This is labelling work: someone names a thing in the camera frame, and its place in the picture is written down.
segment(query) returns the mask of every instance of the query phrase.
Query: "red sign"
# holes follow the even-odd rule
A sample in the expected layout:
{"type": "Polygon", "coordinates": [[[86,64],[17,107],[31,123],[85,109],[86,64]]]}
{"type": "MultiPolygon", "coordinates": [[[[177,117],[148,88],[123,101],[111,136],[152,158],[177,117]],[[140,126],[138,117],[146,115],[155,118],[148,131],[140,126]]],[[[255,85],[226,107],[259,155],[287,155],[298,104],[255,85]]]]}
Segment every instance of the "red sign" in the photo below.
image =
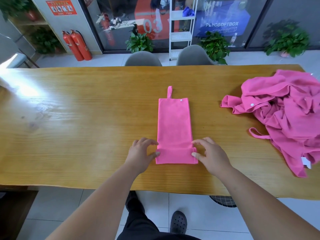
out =
{"type": "Polygon", "coordinates": [[[84,0],[85,5],[86,5],[87,7],[89,7],[89,5],[90,5],[93,1],[94,1],[94,0],[84,0]]]}
{"type": "Polygon", "coordinates": [[[52,0],[46,1],[46,3],[50,7],[54,16],[77,14],[71,0],[52,0]]]}

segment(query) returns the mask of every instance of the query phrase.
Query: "shoe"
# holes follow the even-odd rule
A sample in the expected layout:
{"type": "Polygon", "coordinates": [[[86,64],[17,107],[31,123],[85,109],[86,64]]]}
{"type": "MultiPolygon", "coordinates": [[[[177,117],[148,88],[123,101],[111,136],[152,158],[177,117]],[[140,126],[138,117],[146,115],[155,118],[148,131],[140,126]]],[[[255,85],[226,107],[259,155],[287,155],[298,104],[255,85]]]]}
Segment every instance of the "shoe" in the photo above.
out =
{"type": "Polygon", "coordinates": [[[187,231],[187,219],[181,211],[176,211],[172,215],[170,224],[170,233],[186,234],[187,231]]]}
{"type": "Polygon", "coordinates": [[[128,197],[127,197],[127,200],[125,202],[125,207],[127,208],[127,210],[129,212],[130,211],[137,211],[137,212],[142,212],[143,214],[145,214],[144,207],[143,207],[142,203],[140,202],[136,191],[134,191],[134,190],[130,190],[128,197]]]}

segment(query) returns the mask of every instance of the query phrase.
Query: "person's left hand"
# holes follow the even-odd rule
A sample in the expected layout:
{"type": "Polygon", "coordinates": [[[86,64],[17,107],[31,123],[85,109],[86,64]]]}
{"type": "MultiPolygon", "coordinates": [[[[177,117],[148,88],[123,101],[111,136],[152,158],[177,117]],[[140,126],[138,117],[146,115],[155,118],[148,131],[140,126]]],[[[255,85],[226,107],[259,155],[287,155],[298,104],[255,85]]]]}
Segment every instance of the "person's left hand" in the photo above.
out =
{"type": "Polygon", "coordinates": [[[160,155],[160,152],[154,152],[147,155],[147,147],[158,145],[159,143],[152,139],[142,137],[139,141],[135,140],[129,149],[125,164],[130,165],[137,170],[137,173],[143,173],[148,168],[150,162],[160,155]]]}

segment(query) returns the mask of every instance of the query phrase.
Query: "forearm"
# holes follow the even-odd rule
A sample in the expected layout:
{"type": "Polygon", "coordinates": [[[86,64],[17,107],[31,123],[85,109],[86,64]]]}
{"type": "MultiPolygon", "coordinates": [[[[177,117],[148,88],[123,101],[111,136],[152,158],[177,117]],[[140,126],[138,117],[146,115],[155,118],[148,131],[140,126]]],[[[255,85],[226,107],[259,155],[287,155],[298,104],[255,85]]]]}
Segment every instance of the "forearm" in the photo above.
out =
{"type": "Polygon", "coordinates": [[[320,232],[235,168],[218,176],[254,239],[320,239],[320,232]]]}
{"type": "Polygon", "coordinates": [[[138,176],[122,165],[47,240],[114,240],[131,185],[138,176]]]}

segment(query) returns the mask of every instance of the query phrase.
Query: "pink fabric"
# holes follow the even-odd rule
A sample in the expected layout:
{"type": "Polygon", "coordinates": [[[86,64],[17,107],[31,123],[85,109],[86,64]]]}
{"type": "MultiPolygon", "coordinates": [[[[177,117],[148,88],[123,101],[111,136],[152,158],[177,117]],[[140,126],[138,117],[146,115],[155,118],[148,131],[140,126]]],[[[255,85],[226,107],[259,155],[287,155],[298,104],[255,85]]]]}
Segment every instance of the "pink fabric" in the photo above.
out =
{"type": "Polygon", "coordinates": [[[156,164],[197,164],[191,156],[196,152],[192,145],[189,101],[187,98],[171,98],[172,86],[168,87],[167,98],[159,99],[158,148],[160,156],[156,164]]]}
{"type": "Polygon", "coordinates": [[[272,77],[245,81],[242,96],[226,95],[221,107],[233,108],[234,114],[253,113],[282,152],[289,168],[298,177],[307,177],[301,157],[312,164],[320,161],[320,82],[306,72],[277,70],[272,77]]]}

